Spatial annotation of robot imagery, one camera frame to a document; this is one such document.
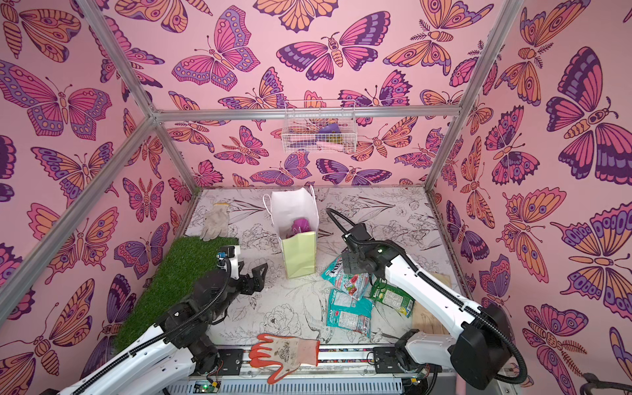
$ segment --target green turf mat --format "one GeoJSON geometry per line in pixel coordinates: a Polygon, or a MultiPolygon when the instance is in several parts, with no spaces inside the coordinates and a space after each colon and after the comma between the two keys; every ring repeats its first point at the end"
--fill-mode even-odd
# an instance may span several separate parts
{"type": "Polygon", "coordinates": [[[236,238],[221,237],[210,241],[182,237],[174,241],[152,285],[140,297],[116,336],[116,352],[119,353],[138,339],[158,317],[191,293],[193,283],[208,270],[215,269],[216,255],[221,247],[238,243],[236,238]]]}

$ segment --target wire basket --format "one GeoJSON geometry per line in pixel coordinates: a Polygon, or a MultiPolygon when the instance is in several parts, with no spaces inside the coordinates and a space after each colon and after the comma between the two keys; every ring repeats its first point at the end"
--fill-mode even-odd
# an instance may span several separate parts
{"type": "Polygon", "coordinates": [[[321,107],[306,109],[307,101],[286,101],[281,130],[283,151],[286,154],[297,150],[353,154],[358,142],[355,100],[319,100],[321,107]]]}

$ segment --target purple object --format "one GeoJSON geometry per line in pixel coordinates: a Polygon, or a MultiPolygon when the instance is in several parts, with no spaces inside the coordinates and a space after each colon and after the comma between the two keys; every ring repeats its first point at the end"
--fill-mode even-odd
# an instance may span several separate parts
{"type": "Polygon", "coordinates": [[[331,125],[325,126],[324,128],[322,128],[318,132],[319,133],[340,133],[340,127],[338,127],[337,123],[333,123],[331,125]]]}
{"type": "Polygon", "coordinates": [[[292,224],[292,230],[288,233],[288,239],[292,236],[296,236],[299,233],[311,232],[310,223],[307,218],[299,218],[292,224]]]}

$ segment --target green snack package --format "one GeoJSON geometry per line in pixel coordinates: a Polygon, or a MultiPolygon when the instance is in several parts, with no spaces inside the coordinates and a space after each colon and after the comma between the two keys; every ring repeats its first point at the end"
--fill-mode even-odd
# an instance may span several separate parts
{"type": "Polygon", "coordinates": [[[380,279],[373,285],[370,297],[373,301],[393,307],[399,313],[405,315],[406,318],[413,313],[414,299],[403,290],[383,283],[380,279]]]}
{"type": "Polygon", "coordinates": [[[344,292],[331,289],[327,326],[349,329],[371,337],[372,309],[373,303],[367,298],[355,300],[344,292]]]}

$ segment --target shopping bag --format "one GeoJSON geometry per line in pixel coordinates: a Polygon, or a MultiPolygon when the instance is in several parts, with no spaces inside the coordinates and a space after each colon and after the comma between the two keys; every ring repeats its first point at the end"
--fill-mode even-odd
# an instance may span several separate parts
{"type": "Polygon", "coordinates": [[[272,217],[272,226],[279,238],[288,278],[305,276],[316,271],[319,216],[311,185],[310,189],[311,195],[305,188],[300,188],[294,191],[274,191],[263,197],[264,206],[272,217]],[[294,221],[299,218],[307,219],[311,231],[287,238],[294,221]]]}

